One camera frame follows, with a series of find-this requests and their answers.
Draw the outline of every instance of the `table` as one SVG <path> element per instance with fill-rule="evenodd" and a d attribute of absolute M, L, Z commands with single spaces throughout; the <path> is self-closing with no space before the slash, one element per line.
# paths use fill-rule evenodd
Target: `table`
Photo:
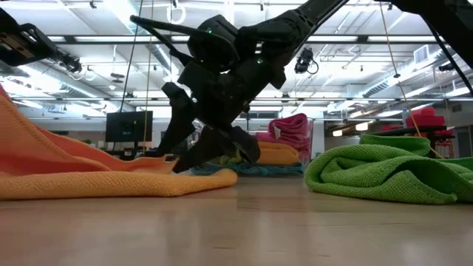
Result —
<path fill-rule="evenodd" d="M 0 202 L 1 266 L 470 265 L 473 206 L 241 178 L 178 198 Z"/>
<path fill-rule="evenodd" d="M 435 150 L 435 142 L 437 140 L 445 140 L 447 138 L 453 138 L 453 136 L 438 136 L 435 135 L 435 132 L 446 130 L 446 126 L 419 126 L 420 133 L 427 133 L 427 138 L 430 140 L 430 147 Z M 404 136 L 405 134 L 415 134 L 417 129 L 415 128 L 402 128 L 402 129 L 393 129 L 385 132 L 377 132 L 372 135 L 375 136 Z M 429 157 L 436 158 L 437 155 L 430 151 Z"/>

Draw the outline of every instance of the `microfiber towel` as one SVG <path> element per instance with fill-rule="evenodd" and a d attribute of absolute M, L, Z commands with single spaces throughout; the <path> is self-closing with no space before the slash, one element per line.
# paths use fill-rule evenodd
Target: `microfiber towel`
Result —
<path fill-rule="evenodd" d="M 307 127 L 307 115 L 297 114 L 272 120 L 268 125 L 268 132 L 257 132 L 256 138 L 265 142 L 289 145 L 299 152 L 300 158 L 306 158 L 310 156 Z"/>
<path fill-rule="evenodd" d="M 228 166 L 204 163 L 201 166 L 191 168 L 191 173 L 196 175 L 208 175 L 218 173 L 225 168 L 235 171 L 239 175 L 260 177 L 300 176 L 304 173 L 301 163 L 296 163 L 292 166 L 263 166 L 251 165 L 247 162 Z"/>
<path fill-rule="evenodd" d="M 473 158 L 424 157 L 429 144 L 422 137 L 362 136 L 360 145 L 337 147 L 317 157 L 304 178 L 312 191 L 345 197 L 423 204 L 473 202 Z"/>
<path fill-rule="evenodd" d="M 237 174 L 171 175 L 163 158 L 123 162 L 42 130 L 11 104 L 0 86 L 0 200 L 76 197 L 173 197 L 233 185 Z"/>
<path fill-rule="evenodd" d="M 295 150 L 295 148 L 289 145 L 259 141 L 258 146 L 261 153 L 256 164 L 270 166 L 291 166 L 299 162 L 299 153 L 297 150 Z M 243 159 L 239 152 L 237 152 L 234 157 L 229 157 L 226 155 L 221 156 L 218 159 L 218 163 L 221 166 L 229 166 L 243 163 Z"/>
<path fill-rule="evenodd" d="M 271 166 L 292 166 L 300 161 L 295 148 L 281 143 L 258 142 L 261 155 L 257 164 Z"/>

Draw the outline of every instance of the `cable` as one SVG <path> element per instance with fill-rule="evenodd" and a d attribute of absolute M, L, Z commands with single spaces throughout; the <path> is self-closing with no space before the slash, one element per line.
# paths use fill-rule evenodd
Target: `cable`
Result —
<path fill-rule="evenodd" d="M 406 106 L 409 110 L 409 115 L 412 119 L 412 122 L 414 123 L 414 127 L 415 127 L 415 130 L 417 131 L 417 134 L 418 136 L 422 136 L 421 135 L 421 131 L 419 130 L 419 127 L 417 125 L 417 122 L 415 122 L 415 119 L 414 119 L 414 115 L 412 115 L 412 110 L 411 110 L 411 106 L 409 105 L 409 103 L 407 102 L 407 97 L 406 97 L 406 93 L 404 92 L 404 88 L 402 87 L 402 84 L 401 82 L 399 81 L 399 73 L 398 73 L 398 68 L 396 67 L 396 63 L 394 61 L 394 55 L 392 55 L 392 49 L 391 49 L 391 43 L 389 42 L 389 34 L 387 32 L 387 26 L 386 26 L 386 18 L 384 18 L 384 11 L 383 11 L 383 4 L 381 2 L 379 2 L 379 9 L 381 10 L 381 17 L 383 18 L 383 25 L 384 25 L 384 32 L 386 33 L 386 40 L 387 40 L 387 47 L 389 49 L 389 54 L 391 56 L 391 62 L 392 62 L 392 67 L 394 67 L 394 72 L 395 72 L 395 77 L 397 77 L 398 79 L 398 85 L 399 85 L 399 88 L 401 89 L 401 92 L 402 92 L 402 95 L 404 97 L 404 100 L 406 101 Z M 432 147 L 430 147 L 430 150 L 437 156 L 439 157 L 440 159 L 443 159 L 442 155 L 438 154 L 437 151 L 435 151 Z"/>
<path fill-rule="evenodd" d="M 317 62 L 315 60 L 312 59 L 312 62 L 317 66 L 317 70 L 315 72 L 310 72 L 309 69 L 307 70 L 307 73 L 311 74 L 311 75 L 315 75 L 319 72 L 319 64 L 317 64 Z"/>
<path fill-rule="evenodd" d="M 154 17 L 154 8 L 151 10 L 151 20 Z M 153 37 L 152 35 L 149 36 L 149 54 L 148 54 L 148 77 L 146 81 L 146 102 L 145 102 L 145 132 L 143 136 L 143 156 L 145 157 L 146 153 L 146 132 L 147 132 L 147 126 L 148 126 L 148 96 L 149 96 L 149 80 L 151 76 L 151 50 L 153 47 Z"/>
<path fill-rule="evenodd" d="M 437 41 L 438 45 L 440 46 L 442 51 L 445 53 L 446 57 L 449 59 L 452 66 L 455 68 L 455 70 L 457 71 L 457 73 L 460 76 L 460 78 L 462 79 L 462 81 L 465 83 L 465 86 L 470 91 L 470 94 L 473 96 L 472 85 L 470 84 L 468 78 L 466 78 L 465 73 L 463 73 L 463 71 L 461 71 L 461 69 L 458 66 L 457 62 L 455 62 L 452 55 L 450 55 L 450 52 L 446 49 L 445 44 L 443 44 L 442 40 L 440 39 L 440 36 L 438 35 L 438 33 L 434 29 L 434 27 L 428 21 L 426 21 L 426 23 L 427 23 L 427 26 L 429 27 L 430 31 L 432 32 L 433 36 L 435 37 L 435 40 Z"/>
<path fill-rule="evenodd" d="M 141 0 L 141 3 L 140 3 L 140 11 L 138 12 L 138 15 L 141 16 L 141 10 L 143 9 L 143 0 Z M 136 44 L 136 37 L 138 35 L 138 28 L 139 26 L 136 26 L 136 29 L 135 29 L 135 36 L 133 38 L 133 45 L 132 45 L 132 52 L 130 53 L 130 60 L 128 62 L 128 69 L 126 71 L 126 78 L 125 78 L 125 86 L 123 88 L 123 97 L 121 98 L 121 105 L 120 105 L 120 109 L 118 112 L 122 112 L 123 111 L 123 105 L 125 103 L 125 96 L 126 96 L 126 87 L 128 86 L 128 77 L 129 77 L 129 74 L 130 74 L 130 69 L 132 68 L 132 59 L 133 59 L 133 54 L 135 53 L 135 44 Z"/>

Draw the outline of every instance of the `pink towel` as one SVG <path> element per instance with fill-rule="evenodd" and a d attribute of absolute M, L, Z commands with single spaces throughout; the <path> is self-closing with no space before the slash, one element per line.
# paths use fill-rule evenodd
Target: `pink towel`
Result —
<path fill-rule="evenodd" d="M 295 148 L 300 158 L 310 156 L 310 138 L 307 137 L 307 115 L 297 114 L 291 117 L 272 120 L 268 133 L 256 133 L 256 138 L 271 143 L 283 143 Z"/>

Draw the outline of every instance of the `computer monitor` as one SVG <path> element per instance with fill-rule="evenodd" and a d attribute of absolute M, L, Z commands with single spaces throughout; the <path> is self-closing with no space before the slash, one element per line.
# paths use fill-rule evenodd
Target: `computer monitor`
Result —
<path fill-rule="evenodd" d="M 106 142 L 152 141 L 153 111 L 116 112 L 106 114 Z"/>

